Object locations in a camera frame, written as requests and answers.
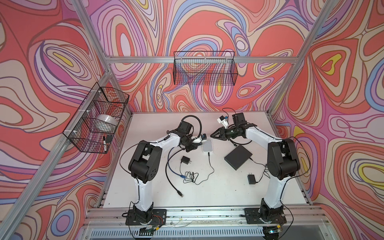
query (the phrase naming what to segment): wire basket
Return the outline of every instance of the wire basket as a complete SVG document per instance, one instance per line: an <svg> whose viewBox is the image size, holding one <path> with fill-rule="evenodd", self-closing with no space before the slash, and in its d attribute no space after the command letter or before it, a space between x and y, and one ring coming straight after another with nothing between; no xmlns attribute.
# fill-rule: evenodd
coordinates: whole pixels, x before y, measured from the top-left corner
<svg viewBox="0 0 384 240"><path fill-rule="evenodd" d="M233 51L175 51L175 85L234 86L238 71Z"/></svg>
<svg viewBox="0 0 384 240"><path fill-rule="evenodd" d="M129 95L118 89L98 86L80 120L63 134L80 152L107 153L128 100ZM102 114L110 116L117 124L99 119Z"/></svg>

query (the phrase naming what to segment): black mounting plate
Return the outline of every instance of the black mounting plate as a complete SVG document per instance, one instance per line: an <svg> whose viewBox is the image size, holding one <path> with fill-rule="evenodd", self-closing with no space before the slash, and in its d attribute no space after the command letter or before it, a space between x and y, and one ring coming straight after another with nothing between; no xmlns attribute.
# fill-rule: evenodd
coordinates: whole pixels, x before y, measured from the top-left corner
<svg viewBox="0 0 384 240"><path fill-rule="evenodd" d="M244 209L244 215L246 216L245 218L247 219L247 224L265 224L265 222L260 220L259 209L260 208ZM270 220L272 221L271 223L277 223L280 225L287 223L285 215L282 216L282 214L276 215Z"/></svg>
<svg viewBox="0 0 384 240"><path fill-rule="evenodd" d="M167 218L167 210L166 209L154 209L152 212L153 215L159 216L163 222L158 217L153 216L152 220L147 225L165 225ZM135 226L135 225L143 225L138 220L136 220L136 215L133 209L128 211L127 219L125 220L125 225Z"/></svg>

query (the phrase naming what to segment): white electronic device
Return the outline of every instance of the white electronic device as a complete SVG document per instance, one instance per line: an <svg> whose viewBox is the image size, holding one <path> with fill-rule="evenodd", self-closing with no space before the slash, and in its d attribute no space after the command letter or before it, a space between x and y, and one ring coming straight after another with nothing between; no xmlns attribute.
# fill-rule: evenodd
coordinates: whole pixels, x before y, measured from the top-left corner
<svg viewBox="0 0 384 240"><path fill-rule="evenodd" d="M203 142L203 152L213 152L214 147L212 145L212 139L208 138L205 142Z"/></svg>

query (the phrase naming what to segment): black box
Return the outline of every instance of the black box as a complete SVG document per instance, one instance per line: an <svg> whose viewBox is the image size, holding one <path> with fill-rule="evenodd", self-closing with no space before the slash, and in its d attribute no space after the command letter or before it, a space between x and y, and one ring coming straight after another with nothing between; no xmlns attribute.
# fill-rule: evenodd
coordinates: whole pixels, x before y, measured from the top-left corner
<svg viewBox="0 0 384 240"><path fill-rule="evenodd" d="M235 170L239 169L245 161L252 156L252 153L245 149L242 145L237 146L233 151L224 157Z"/></svg>

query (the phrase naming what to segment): psychedelic wallpaper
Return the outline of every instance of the psychedelic wallpaper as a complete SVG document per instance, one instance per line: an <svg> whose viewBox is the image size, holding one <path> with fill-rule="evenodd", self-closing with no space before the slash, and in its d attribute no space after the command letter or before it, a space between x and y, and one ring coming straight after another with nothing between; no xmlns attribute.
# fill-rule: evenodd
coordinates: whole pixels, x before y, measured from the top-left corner
<svg viewBox="0 0 384 240"><path fill-rule="evenodd" d="M341 239L384 239L383 39L383 1L341 0L273 111Z"/></svg>
<svg viewBox="0 0 384 240"><path fill-rule="evenodd" d="M69 1L0 1L0 221L103 73ZM67 149L13 239L74 238L126 120L108 154Z"/></svg>
<svg viewBox="0 0 384 240"><path fill-rule="evenodd" d="M218 50L233 50L236 56L297 56L323 0L93 0L86 5L109 56ZM173 64L111 65L131 96L133 111L263 111L290 64L237 67L235 86L175 86Z"/></svg>

